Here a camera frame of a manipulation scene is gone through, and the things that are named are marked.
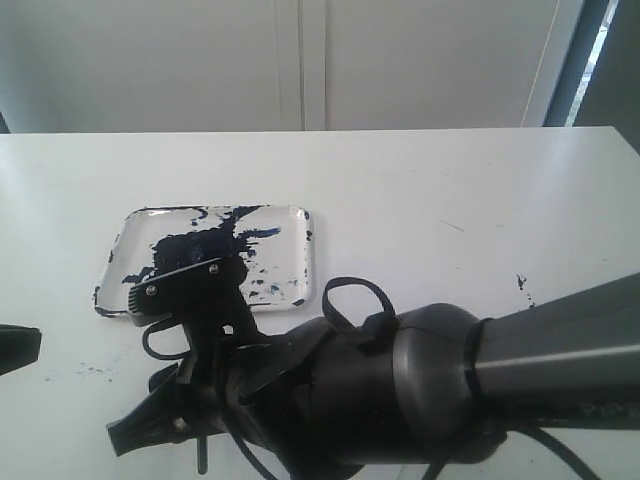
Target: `white wall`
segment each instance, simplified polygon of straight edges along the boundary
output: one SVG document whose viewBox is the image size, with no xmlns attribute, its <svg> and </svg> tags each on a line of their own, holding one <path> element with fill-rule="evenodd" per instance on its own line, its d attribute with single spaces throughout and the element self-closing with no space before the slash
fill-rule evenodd
<svg viewBox="0 0 640 480">
<path fill-rule="evenodd" d="M 540 125 L 582 0 L 5 0 L 14 132 Z"/>
<path fill-rule="evenodd" d="M 12 131 L 283 129 L 273 1 L 9 0 L 0 17 Z"/>
<path fill-rule="evenodd" d="M 520 126 L 545 53 L 553 57 L 538 75 L 546 91 L 533 99 L 528 114 L 535 118 L 527 119 L 541 125 L 582 5 L 327 3 L 328 129 Z"/>
</svg>

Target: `black object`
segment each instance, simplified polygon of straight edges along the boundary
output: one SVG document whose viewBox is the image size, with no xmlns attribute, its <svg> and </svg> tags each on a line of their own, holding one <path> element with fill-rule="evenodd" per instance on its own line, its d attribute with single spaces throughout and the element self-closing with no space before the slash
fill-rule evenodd
<svg viewBox="0 0 640 480">
<path fill-rule="evenodd" d="M 640 274 L 484 322 L 448 304 L 395 315 L 377 286 L 334 279 L 324 317 L 276 336 L 258 332 L 238 288 L 245 276 L 239 258 L 216 259 L 132 289 L 130 309 L 162 315 L 155 330 L 181 324 L 190 351 L 108 427 L 116 454 L 195 438 L 203 472 L 203 439 L 228 432 L 269 480 L 245 442 L 298 480 L 431 462 L 428 479 L 488 458 L 518 431 L 595 479 L 540 427 L 640 429 Z M 328 299 L 354 283 L 383 305 L 359 328 Z"/>
<path fill-rule="evenodd" d="M 0 375 L 38 360 L 42 333 L 37 328 L 0 325 Z"/>
</svg>

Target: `white tray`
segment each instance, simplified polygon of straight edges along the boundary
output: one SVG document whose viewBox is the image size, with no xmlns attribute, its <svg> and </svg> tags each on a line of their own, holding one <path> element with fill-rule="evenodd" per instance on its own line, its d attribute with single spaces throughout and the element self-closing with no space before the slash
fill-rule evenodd
<svg viewBox="0 0 640 480">
<path fill-rule="evenodd" d="M 310 293 L 309 213 L 291 206 L 143 208 L 116 237 L 93 304 L 105 317 L 129 315 L 129 289 L 143 280 L 212 258 L 239 254 L 240 287 L 252 310 L 285 310 Z"/>
</svg>

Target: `white table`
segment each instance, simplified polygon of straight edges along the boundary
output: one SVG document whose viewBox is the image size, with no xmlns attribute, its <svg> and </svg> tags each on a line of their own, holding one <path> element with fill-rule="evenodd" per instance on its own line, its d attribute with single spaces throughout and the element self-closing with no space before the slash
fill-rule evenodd
<svg viewBox="0 0 640 480">
<path fill-rule="evenodd" d="M 0 320 L 44 334 L 38 363 L 0 378 L 0 477 L 197 478 L 194 442 L 116 459 L 104 430 L 162 366 L 140 348 L 141 329 L 91 308 L 132 210 L 301 205 L 317 285 L 362 276 L 398 311 L 445 301 L 483 317 L 527 308 L 527 293 L 543 303 L 640 270 L 639 187 L 640 158 L 610 128 L 0 136 Z M 258 322 L 282 332 L 319 312 L 316 296 Z M 637 478 L 640 433 L 558 435 L 604 478 Z M 442 478 L 575 478 L 512 437 Z M 208 478 L 258 478 L 227 436 L 209 450 Z"/>
</svg>

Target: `blue paint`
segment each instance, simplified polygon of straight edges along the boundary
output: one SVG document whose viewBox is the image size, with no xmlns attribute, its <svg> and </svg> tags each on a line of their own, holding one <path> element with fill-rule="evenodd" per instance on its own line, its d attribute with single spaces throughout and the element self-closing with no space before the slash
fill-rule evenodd
<svg viewBox="0 0 640 480">
<path fill-rule="evenodd" d="M 158 241 L 153 250 L 153 267 L 144 267 L 138 275 L 128 275 L 122 283 L 140 283 L 147 275 L 157 276 L 214 258 L 233 257 L 244 253 L 249 258 L 256 255 L 257 242 L 250 239 L 268 238 L 280 233 L 280 228 L 251 229 L 236 234 L 236 223 L 255 212 L 260 205 L 236 207 L 225 213 L 226 218 L 217 227 L 179 235 L 167 235 Z M 207 211 L 198 209 L 204 218 Z"/>
</svg>

